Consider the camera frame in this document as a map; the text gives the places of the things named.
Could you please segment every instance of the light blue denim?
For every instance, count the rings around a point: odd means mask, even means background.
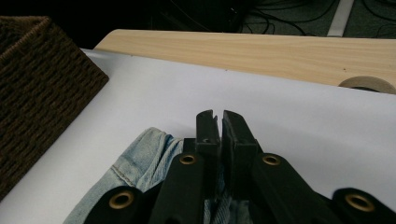
[[[101,179],[84,195],[64,224],[83,224],[93,206],[109,190],[130,186],[145,192],[166,177],[172,159],[183,149],[183,139],[156,128],[143,131]],[[216,202],[205,201],[205,224],[249,224],[248,203],[233,201],[222,185]]]

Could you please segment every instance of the white table surface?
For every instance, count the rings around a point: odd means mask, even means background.
[[[317,192],[352,187],[396,210],[396,96],[84,49],[110,80],[0,203],[1,224],[62,223],[148,127],[195,137],[195,116],[241,114],[264,151]]]

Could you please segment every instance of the woven basket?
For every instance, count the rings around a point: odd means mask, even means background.
[[[0,16],[0,202],[107,82],[51,18]]]

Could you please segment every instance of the wooden table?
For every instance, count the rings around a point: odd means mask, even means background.
[[[352,85],[396,87],[395,39],[114,30],[94,49],[334,86],[373,77]]]

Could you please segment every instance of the denim fabric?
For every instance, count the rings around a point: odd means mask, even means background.
[[[109,190],[130,186],[145,192],[166,177],[172,159],[183,148],[183,140],[156,128],[142,132],[119,156],[101,179],[85,194],[64,224],[82,224],[93,206]],[[219,200],[205,201],[205,224],[248,224],[247,203],[235,203],[228,196],[222,179]]]

